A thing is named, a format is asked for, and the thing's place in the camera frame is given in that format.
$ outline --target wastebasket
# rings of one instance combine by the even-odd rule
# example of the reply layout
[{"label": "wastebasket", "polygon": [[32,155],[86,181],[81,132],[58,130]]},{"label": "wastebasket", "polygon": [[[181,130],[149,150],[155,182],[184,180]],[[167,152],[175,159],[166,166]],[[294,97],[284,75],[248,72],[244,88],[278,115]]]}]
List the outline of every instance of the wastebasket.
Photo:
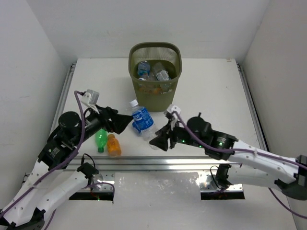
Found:
[{"label": "wastebasket", "polygon": [[[161,62],[171,80],[139,80],[140,76],[137,72],[138,64],[141,61],[148,61],[151,67],[157,62]],[[181,71],[180,51],[171,43],[140,43],[135,45],[129,53],[129,74],[132,79],[136,98],[139,105],[144,106],[148,111],[164,111],[173,102]]]}]

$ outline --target green plastic bottle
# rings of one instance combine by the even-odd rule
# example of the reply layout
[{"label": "green plastic bottle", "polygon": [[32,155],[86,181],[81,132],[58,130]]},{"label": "green plastic bottle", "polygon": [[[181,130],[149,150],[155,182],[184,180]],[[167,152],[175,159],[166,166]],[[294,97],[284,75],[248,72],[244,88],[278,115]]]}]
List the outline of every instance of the green plastic bottle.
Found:
[{"label": "green plastic bottle", "polygon": [[98,152],[104,152],[107,143],[107,132],[104,129],[100,129],[95,134],[95,141],[98,147]]}]

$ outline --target white enclosure wall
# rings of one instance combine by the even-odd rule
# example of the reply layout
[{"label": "white enclosure wall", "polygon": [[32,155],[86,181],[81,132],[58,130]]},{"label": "white enclosure wall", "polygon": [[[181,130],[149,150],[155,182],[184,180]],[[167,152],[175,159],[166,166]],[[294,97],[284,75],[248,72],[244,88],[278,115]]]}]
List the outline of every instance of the white enclosure wall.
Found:
[{"label": "white enclosure wall", "polygon": [[27,0],[56,51],[127,58],[139,42],[177,45],[184,58],[241,62],[269,0]]},{"label": "white enclosure wall", "polygon": [[0,207],[48,138],[67,73],[25,0],[0,1]]},{"label": "white enclosure wall", "polygon": [[[244,63],[269,148],[289,157],[307,155],[306,12],[306,0],[271,0]],[[307,215],[307,202],[290,205]]]}]

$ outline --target small orange bottle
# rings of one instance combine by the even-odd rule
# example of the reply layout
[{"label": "small orange bottle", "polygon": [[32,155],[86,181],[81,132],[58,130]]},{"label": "small orange bottle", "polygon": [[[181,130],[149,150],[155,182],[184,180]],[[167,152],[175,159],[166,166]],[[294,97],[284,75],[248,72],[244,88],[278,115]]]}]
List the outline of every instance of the small orange bottle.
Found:
[{"label": "small orange bottle", "polygon": [[121,155],[120,145],[114,134],[107,136],[106,146],[110,157],[118,157]]}]

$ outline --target white table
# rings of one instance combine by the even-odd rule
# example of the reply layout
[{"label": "white table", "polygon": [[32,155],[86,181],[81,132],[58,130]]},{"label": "white table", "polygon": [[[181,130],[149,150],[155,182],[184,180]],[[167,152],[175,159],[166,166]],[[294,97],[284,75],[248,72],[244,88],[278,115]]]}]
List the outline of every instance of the white table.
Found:
[{"label": "white table", "polygon": [[[173,103],[187,121],[198,112],[219,130],[259,147],[242,82],[233,59],[183,59]],[[63,111],[78,111],[73,91],[100,92],[98,105],[125,112],[135,99],[128,59],[79,59]],[[151,113],[158,127],[162,113]],[[173,150],[152,150],[127,128],[119,139],[123,156],[203,156],[203,149],[177,144]],[[80,153],[98,154],[94,138]],[[55,214],[50,229],[204,229],[295,230],[292,215],[268,189],[244,186],[245,200],[200,201],[195,173],[117,173],[114,204],[68,201]]]}]

